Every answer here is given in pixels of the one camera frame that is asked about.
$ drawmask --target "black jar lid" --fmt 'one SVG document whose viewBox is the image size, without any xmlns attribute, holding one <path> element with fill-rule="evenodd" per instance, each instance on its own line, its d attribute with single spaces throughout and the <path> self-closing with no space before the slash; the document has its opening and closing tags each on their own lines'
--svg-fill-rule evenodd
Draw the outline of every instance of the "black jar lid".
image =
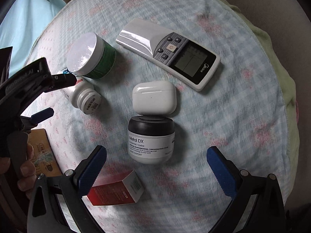
<svg viewBox="0 0 311 233">
<path fill-rule="evenodd" d="M 175 132 L 174 122 L 167 117 L 136 116 L 128 123 L 128 130 L 144 136 L 167 136 Z"/>
</svg>

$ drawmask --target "white remote control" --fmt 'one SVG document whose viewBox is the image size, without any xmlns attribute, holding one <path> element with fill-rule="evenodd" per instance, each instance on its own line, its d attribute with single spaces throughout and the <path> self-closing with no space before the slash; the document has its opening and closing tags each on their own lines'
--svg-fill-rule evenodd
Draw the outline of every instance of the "white remote control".
<svg viewBox="0 0 311 233">
<path fill-rule="evenodd" d="M 220 56 L 194 41 L 158 24 L 135 18 L 118 35 L 116 42 L 143 56 L 196 91 L 208 83 Z"/>
</svg>

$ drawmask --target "metal screw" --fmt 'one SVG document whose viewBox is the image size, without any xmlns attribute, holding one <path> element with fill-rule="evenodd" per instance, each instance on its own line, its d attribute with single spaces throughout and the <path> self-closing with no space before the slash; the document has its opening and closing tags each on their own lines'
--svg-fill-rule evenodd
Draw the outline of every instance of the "metal screw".
<svg viewBox="0 0 311 233">
<path fill-rule="evenodd" d="M 247 176 L 248 175 L 248 171 L 246 171 L 246 170 L 241 170 L 240 173 L 241 173 L 242 176 Z"/>
<path fill-rule="evenodd" d="M 70 175 L 72 175 L 73 174 L 73 170 L 71 170 L 71 169 L 69 169 L 69 170 L 67 170 L 66 172 L 65 172 L 65 175 L 66 176 L 70 176 Z"/>
<path fill-rule="evenodd" d="M 273 173 L 270 173 L 270 174 L 269 174 L 269 178 L 270 178 L 271 180 L 275 180 L 275 179 L 276 179 L 276 176 L 275 176 Z"/>
<path fill-rule="evenodd" d="M 43 174 L 43 173 L 40 173 L 40 174 L 37 176 L 38 180 L 41 180 L 43 177 L 44 177 L 44 174 Z"/>
</svg>

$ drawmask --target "red box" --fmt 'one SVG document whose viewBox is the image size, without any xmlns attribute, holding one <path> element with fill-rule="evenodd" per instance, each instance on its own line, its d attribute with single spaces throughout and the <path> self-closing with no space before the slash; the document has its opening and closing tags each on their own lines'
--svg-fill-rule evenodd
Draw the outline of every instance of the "red box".
<svg viewBox="0 0 311 233">
<path fill-rule="evenodd" d="M 94 206 L 135 203 L 145 188 L 135 171 L 95 181 L 87 197 Z"/>
</svg>

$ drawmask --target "human hand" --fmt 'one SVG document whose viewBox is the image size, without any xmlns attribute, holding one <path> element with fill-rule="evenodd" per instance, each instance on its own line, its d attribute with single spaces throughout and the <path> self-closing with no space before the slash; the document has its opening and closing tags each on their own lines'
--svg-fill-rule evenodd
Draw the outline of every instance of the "human hand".
<svg viewBox="0 0 311 233">
<path fill-rule="evenodd" d="M 21 165 L 21 173 L 24 176 L 17 182 L 18 188 L 26 192 L 26 196 L 30 199 L 32 188 L 36 181 L 35 165 L 30 161 L 34 156 L 34 148 L 31 144 L 27 145 L 27 160 Z M 0 158 L 0 174 L 5 173 L 10 167 L 10 158 Z"/>
</svg>

